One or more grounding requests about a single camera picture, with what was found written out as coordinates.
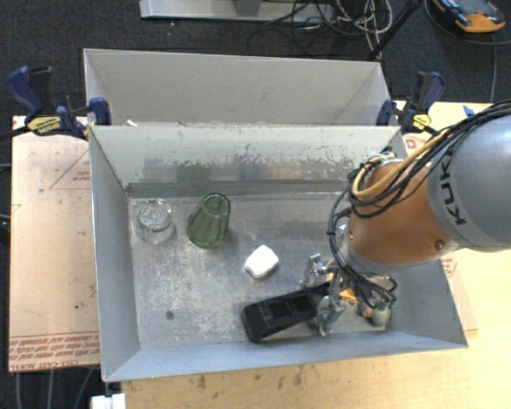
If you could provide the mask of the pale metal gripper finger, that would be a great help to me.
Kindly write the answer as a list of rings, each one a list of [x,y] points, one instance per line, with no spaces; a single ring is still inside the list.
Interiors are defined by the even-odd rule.
[[[324,296],[318,302],[316,315],[309,320],[309,325],[319,336],[325,337],[346,308],[347,303],[340,296]]]
[[[313,254],[303,270],[301,286],[305,289],[324,285],[334,286],[338,282],[337,271],[338,267],[334,259],[325,262],[320,253]]]

